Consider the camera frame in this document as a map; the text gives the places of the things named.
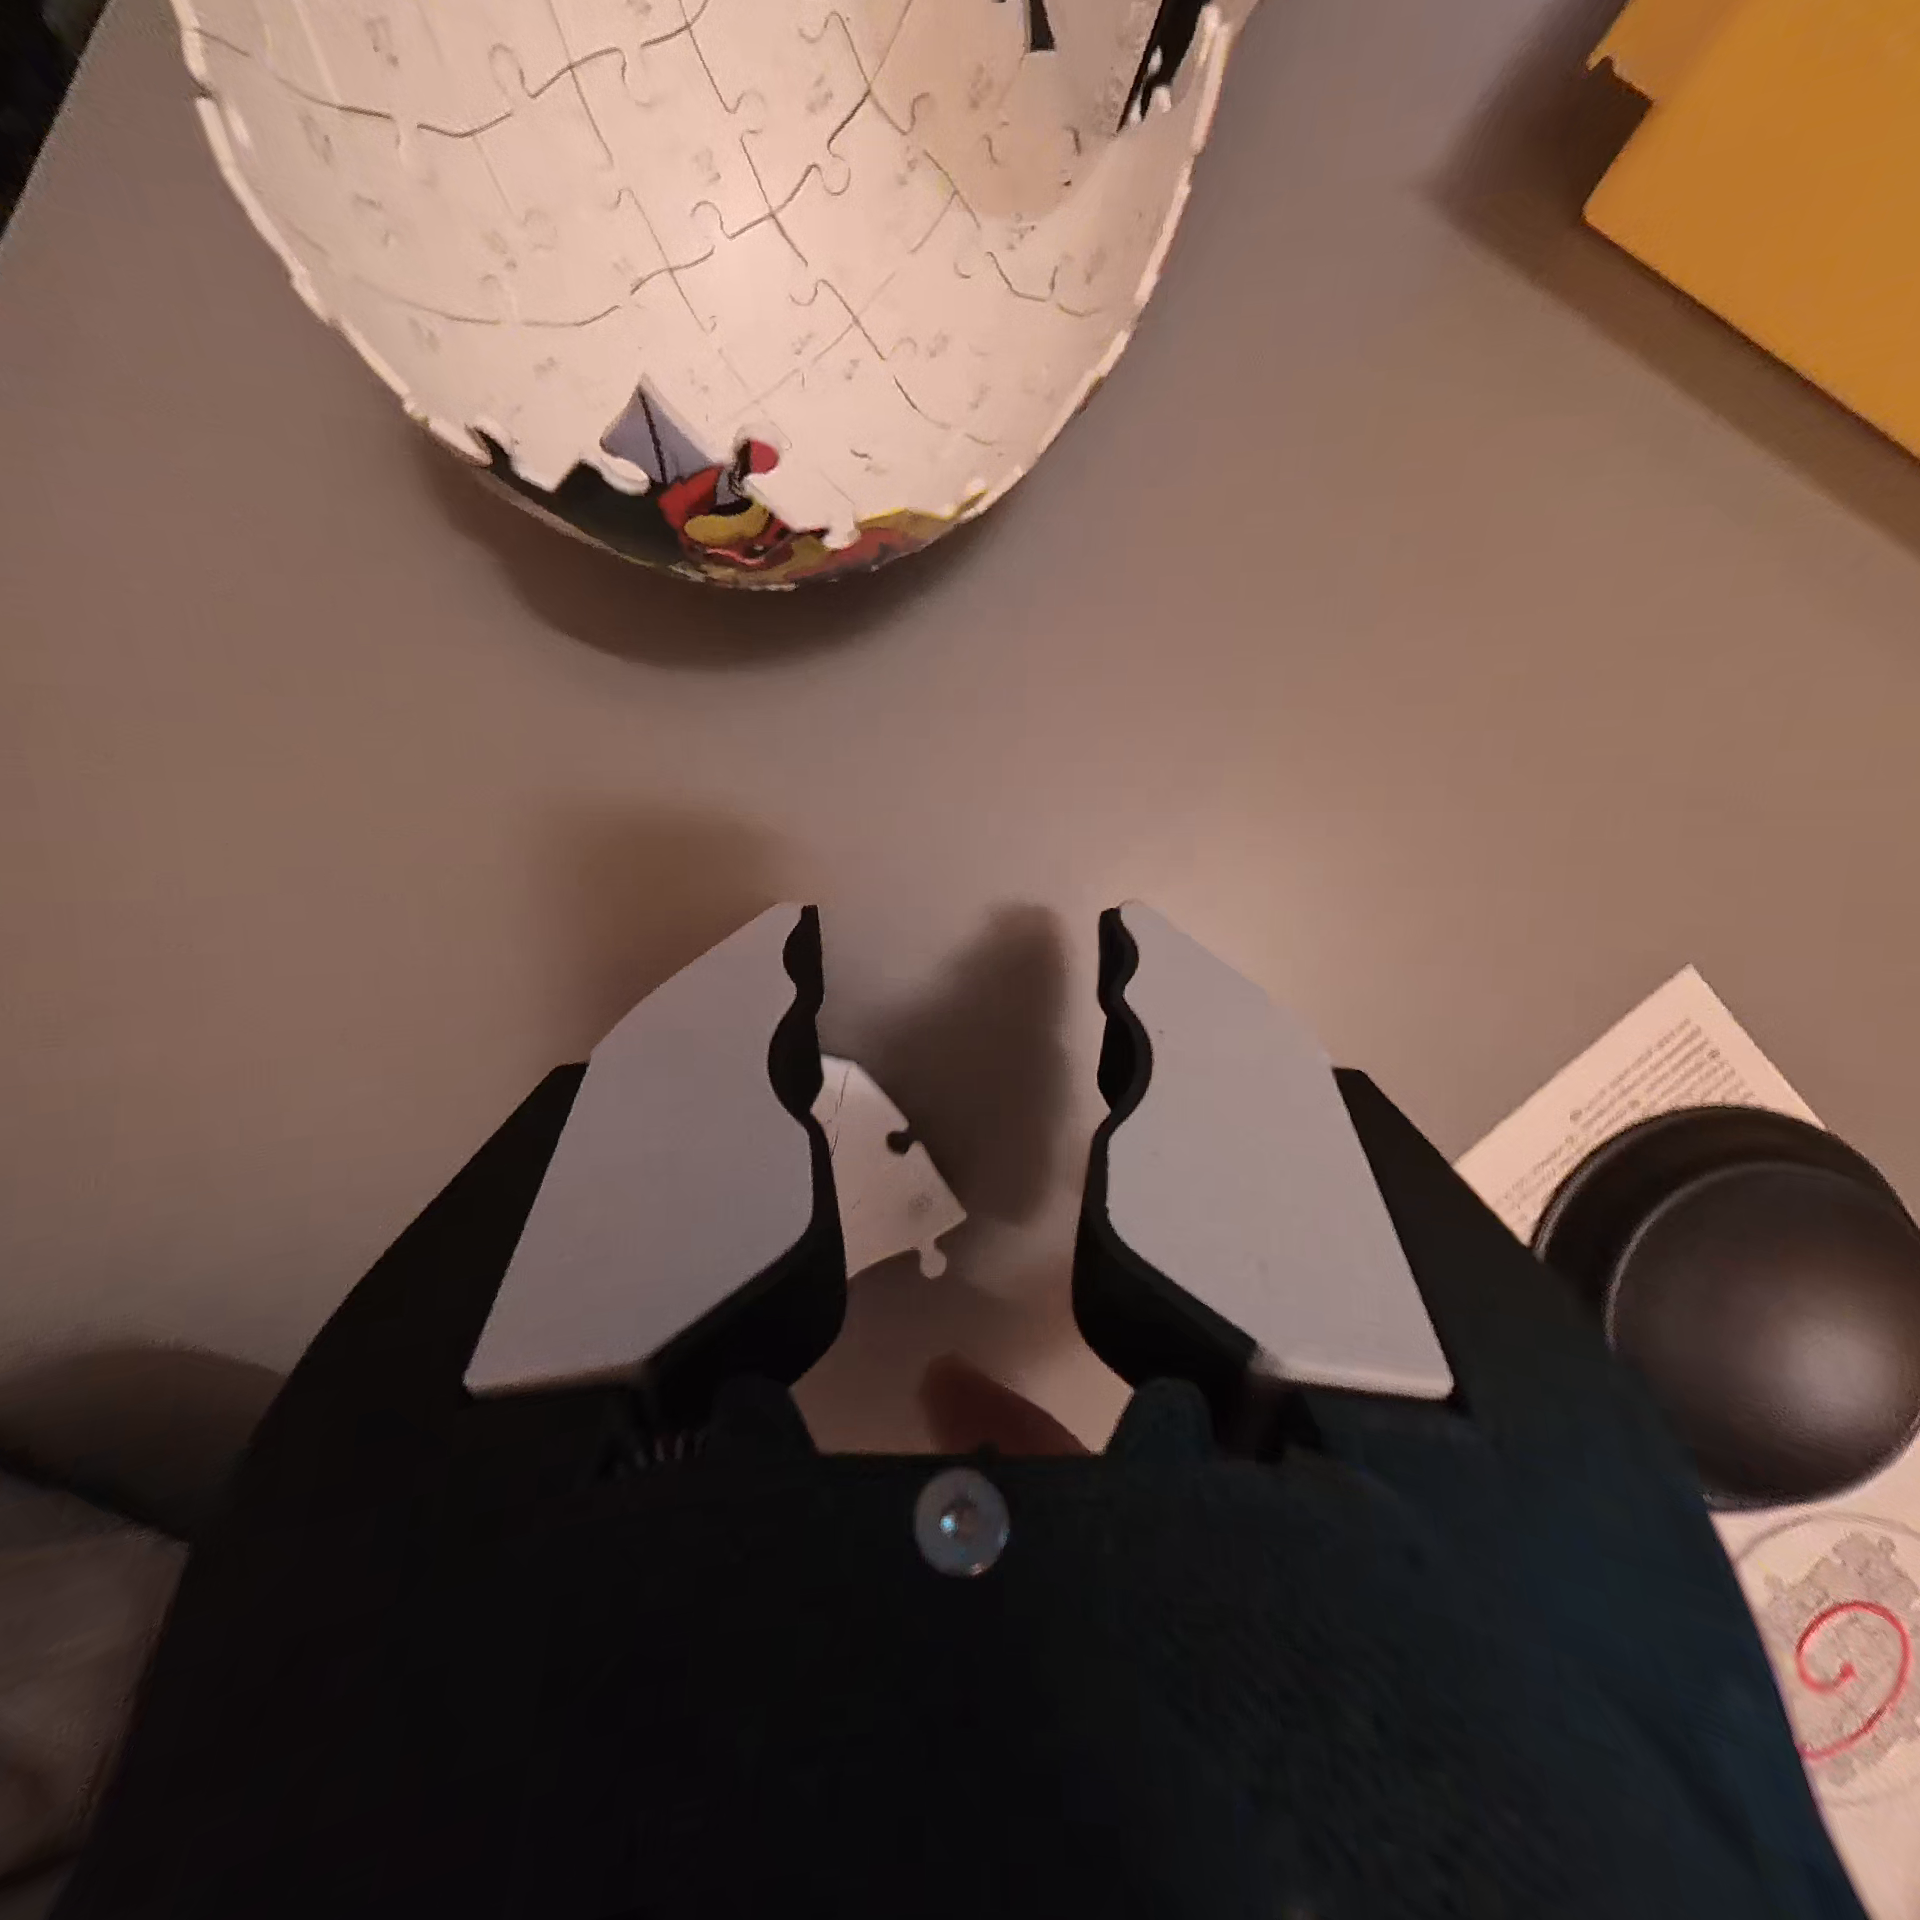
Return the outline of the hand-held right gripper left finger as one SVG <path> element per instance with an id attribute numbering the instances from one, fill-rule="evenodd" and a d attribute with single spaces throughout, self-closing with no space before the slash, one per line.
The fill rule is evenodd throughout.
<path id="1" fill-rule="evenodd" d="M 591 1046 L 491 1298 L 474 1397 L 614 1381 L 746 1306 L 826 1243 L 828 1333 L 845 1256 L 818 1011 L 822 927 L 780 903 L 671 972 Z"/>

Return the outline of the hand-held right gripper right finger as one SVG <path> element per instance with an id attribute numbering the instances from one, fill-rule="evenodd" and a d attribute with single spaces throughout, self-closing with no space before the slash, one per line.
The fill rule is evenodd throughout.
<path id="1" fill-rule="evenodd" d="M 1207 1405 L 1446 1403 L 1451 1369 L 1308 1024 L 1137 901 L 1098 918 L 1096 998 L 1105 1114 L 1070 1278 L 1092 1355 Z"/>

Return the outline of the curved jigsaw puzzle piece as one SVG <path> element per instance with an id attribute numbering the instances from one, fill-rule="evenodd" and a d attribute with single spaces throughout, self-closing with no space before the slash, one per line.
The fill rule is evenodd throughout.
<path id="1" fill-rule="evenodd" d="M 828 1141 L 845 1275 L 911 1258 L 938 1280 L 965 1210 L 898 1105 L 865 1068 L 826 1054 L 811 1114 Z"/>

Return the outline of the partly built puzzle ball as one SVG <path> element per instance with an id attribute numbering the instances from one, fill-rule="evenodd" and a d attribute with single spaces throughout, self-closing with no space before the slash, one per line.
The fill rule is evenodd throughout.
<path id="1" fill-rule="evenodd" d="M 1251 12 L 172 5 L 227 190 L 405 416 L 743 592 L 1027 477 L 1140 326 Z"/>

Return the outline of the black round ball stand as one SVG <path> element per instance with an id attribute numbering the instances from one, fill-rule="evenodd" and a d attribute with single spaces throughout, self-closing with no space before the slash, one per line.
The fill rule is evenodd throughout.
<path id="1" fill-rule="evenodd" d="M 1917 1229 L 1856 1148 L 1748 1107 L 1645 1117 L 1550 1192 L 1535 1258 L 1727 1514 L 1821 1503 L 1917 1429 Z"/>

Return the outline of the person's right hand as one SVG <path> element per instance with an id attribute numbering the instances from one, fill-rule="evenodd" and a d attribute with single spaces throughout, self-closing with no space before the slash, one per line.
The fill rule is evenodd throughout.
<path id="1" fill-rule="evenodd" d="M 965 1356 L 936 1356 L 924 1371 L 917 1400 L 929 1442 L 946 1454 L 1081 1458 L 1089 1452 L 1052 1412 Z"/>

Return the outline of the white instruction sheet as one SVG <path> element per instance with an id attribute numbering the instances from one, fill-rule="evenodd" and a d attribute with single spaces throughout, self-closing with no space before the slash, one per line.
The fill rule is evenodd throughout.
<path id="1" fill-rule="evenodd" d="M 1458 1163 L 1523 1243 L 1601 1142 L 1692 1107 L 1786 1114 L 1836 1137 L 1683 968 L 1617 1021 Z M 1762 1510 L 1705 1505 L 1825 1808 L 1915 1804 L 1915 1440 L 1845 1495 Z"/>

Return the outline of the yellow plastic bin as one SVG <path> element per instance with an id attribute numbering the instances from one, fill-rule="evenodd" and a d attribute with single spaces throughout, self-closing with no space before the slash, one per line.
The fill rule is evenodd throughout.
<path id="1" fill-rule="evenodd" d="M 1587 59 L 1645 112 L 1608 243 L 1917 455 L 1917 7 L 1631 2 Z"/>

